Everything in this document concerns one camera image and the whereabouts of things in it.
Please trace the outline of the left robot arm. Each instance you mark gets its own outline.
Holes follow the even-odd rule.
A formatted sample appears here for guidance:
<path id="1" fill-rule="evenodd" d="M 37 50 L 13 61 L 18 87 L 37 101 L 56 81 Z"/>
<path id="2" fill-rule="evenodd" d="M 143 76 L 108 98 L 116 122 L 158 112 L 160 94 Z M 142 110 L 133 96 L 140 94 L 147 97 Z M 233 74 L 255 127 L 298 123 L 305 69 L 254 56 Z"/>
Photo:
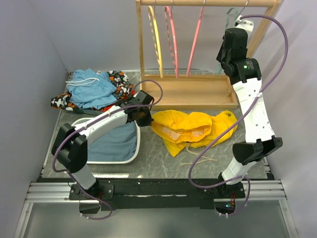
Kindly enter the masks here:
<path id="1" fill-rule="evenodd" d="M 140 127 L 151 125 L 150 107 L 153 102 L 154 98 L 141 90 L 78 126 L 62 125 L 52 147 L 53 170 L 68 172 L 81 187 L 83 196 L 95 198 L 100 187 L 87 165 L 88 146 L 119 126 L 132 122 Z"/>

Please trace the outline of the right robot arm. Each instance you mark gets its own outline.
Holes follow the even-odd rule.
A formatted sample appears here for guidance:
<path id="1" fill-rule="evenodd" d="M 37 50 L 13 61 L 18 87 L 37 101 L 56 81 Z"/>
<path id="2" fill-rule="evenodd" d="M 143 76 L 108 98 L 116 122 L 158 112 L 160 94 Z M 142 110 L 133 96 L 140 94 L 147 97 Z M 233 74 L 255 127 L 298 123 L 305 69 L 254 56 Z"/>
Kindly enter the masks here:
<path id="1" fill-rule="evenodd" d="M 245 141 L 233 145 L 233 159 L 218 177 L 221 182 L 217 192 L 224 198 L 238 191 L 242 177 L 253 165 L 283 145 L 270 125 L 261 93 L 260 66 L 256 59 L 247 57 L 247 41 L 246 30 L 226 29 L 216 58 L 229 77 L 245 116 Z"/>

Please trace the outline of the yellow shorts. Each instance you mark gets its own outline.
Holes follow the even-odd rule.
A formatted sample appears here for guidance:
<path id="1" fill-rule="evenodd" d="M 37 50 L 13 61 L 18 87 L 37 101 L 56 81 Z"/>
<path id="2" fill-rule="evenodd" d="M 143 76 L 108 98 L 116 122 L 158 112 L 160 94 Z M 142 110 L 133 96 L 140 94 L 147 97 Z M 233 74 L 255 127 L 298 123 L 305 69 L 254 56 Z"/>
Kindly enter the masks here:
<path id="1" fill-rule="evenodd" d="M 212 143 L 224 131 L 237 122 L 231 111 L 223 111 L 216 116 L 202 112 L 190 114 L 166 110 L 153 115 L 151 129 L 163 139 L 172 157 L 186 147 L 199 148 Z"/>

